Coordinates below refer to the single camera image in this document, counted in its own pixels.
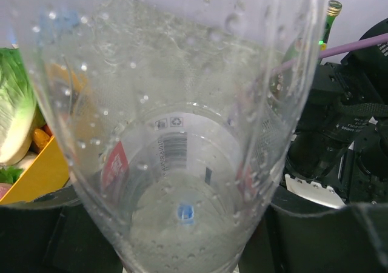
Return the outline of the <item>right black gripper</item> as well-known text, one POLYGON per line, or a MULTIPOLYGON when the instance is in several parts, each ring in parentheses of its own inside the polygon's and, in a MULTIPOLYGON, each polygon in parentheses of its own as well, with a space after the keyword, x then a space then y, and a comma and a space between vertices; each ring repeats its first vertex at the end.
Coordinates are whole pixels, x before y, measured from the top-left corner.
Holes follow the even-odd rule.
POLYGON ((333 188, 345 203, 387 202, 387 72, 319 65, 285 172, 333 188))

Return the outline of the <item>clear bottle with red label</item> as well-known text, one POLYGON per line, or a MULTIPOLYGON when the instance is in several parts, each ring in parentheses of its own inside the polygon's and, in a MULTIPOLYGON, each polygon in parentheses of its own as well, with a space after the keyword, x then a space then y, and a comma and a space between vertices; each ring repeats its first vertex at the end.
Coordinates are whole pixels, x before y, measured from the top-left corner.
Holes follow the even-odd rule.
POLYGON ((278 187, 327 0, 15 0, 73 187, 133 272, 232 272, 278 187), (39 17, 79 13, 57 33, 39 17), (47 67, 87 78, 63 108, 47 67))

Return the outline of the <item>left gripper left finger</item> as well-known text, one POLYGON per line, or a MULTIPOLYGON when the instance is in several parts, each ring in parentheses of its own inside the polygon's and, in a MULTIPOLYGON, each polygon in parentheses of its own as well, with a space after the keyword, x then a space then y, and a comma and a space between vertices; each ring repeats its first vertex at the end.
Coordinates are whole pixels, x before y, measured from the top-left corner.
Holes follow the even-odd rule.
POLYGON ((1 206, 1 272, 121 272, 121 261, 80 204, 1 206))

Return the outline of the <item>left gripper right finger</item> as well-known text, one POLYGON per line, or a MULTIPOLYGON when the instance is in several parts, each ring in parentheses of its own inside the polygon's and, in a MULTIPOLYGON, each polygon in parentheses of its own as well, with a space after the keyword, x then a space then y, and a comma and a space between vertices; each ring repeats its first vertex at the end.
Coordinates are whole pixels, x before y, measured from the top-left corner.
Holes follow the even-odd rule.
POLYGON ((331 209, 278 190, 245 246, 243 272, 387 272, 387 205, 331 209))

